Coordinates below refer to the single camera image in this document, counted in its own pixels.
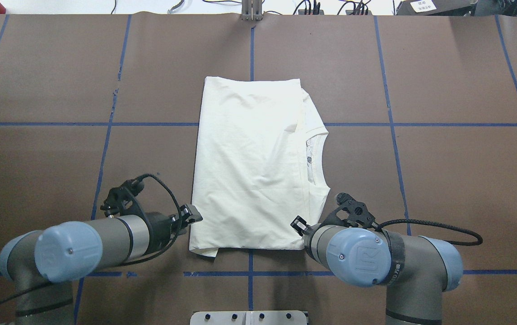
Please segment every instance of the white floor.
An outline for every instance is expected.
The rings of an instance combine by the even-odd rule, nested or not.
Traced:
[[[114,8],[114,0],[0,0],[8,13],[18,14],[109,14]],[[179,0],[118,0],[116,14],[136,12],[167,13],[168,9]],[[265,0],[264,11],[275,10],[283,14],[292,14],[300,0]],[[343,2],[339,0],[322,0],[321,9],[325,14],[336,14]],[[392,0],[371,0],[368,7],[375,15],[392,15]],[[182,7],[174,13],[240,13],[238,4],[208,4],[202,0],[185,0]]]

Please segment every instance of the white label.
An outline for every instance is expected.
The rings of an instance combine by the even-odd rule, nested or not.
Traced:
[[[415,12],[430,12],[431,10],[437,9],[431,0],[419,0],[411,2],[411,7]]]

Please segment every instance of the white t-shirt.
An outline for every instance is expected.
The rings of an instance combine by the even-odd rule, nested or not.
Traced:
[[[190,250],[303,249],[290,224],[322,213],[327,135],[299,79],[206,77],[192,190],[204,220],[191,226]]]

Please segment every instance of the black strap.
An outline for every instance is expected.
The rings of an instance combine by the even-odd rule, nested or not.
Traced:
[[[401,276],[405,268],[405,243],[403,237],[398,232],[390,232],[382,229],[382,233],[387,239],[389,251],[391,253],[391,269],[389,274],[380,284],[390,286]]]
[[[442,321],[440,319],[423,319],[423,318],[415,318],[411,316],[401,315],[400,313],[392,312],[389,309],[385,309],[385,314],[388,317],[406,321],[407,323],[418,324],[418,325],[442,325]]]
[[[30,315],[35,315],[36,313],[44,313],[48,311],[52,311],[54,309],[61,308],[63,306],[71,305],[74,303],[74,300],[72,298],[69,298],[68,300],[64,300],[62,302],[58,302],[57,304],[48,305],[40,308],[33,308],[28,309],[26,311],[15,311],[15,317],[25,317]]]

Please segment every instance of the blue joint cap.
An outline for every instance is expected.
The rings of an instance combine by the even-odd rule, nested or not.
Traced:
[[[58,283],[92,272],[102,259],[102,239],[84,222],[66,222],[46,229],[37,239],[34,258],[40,274]]]
[[[444,290],[451,291],[461,284],[461,276],[463,276],[463,260],[459,251],[446,241],[441,239],[433,239],[425,236],[419,236],[427,239],[438,251],[442,262],[445,264],[447,270],[447,286]]]
[[[334,235],[326,248],[326,261],[337,278],[359,287],[380,284],[391,269],[388,244],[361,228]]]
[[[0,272],[4,276],[4,278],[13,281],[11,279],[11,276],[9,275],[9,272],[7,271],[7,261],[9,260],[9,255],[11,254],[11,251],[13,251],[15,245],[19,243],[21,239],[24,239],[30,234],[33,234],[34,232],[40,232],[41,230],[34,230],[30,231],[27,234],[23,234],[21,236],[15,237],[14,239],[11,239],[11,241],[7,242],[7,244],[2,248],[2,251],[0,253]]]

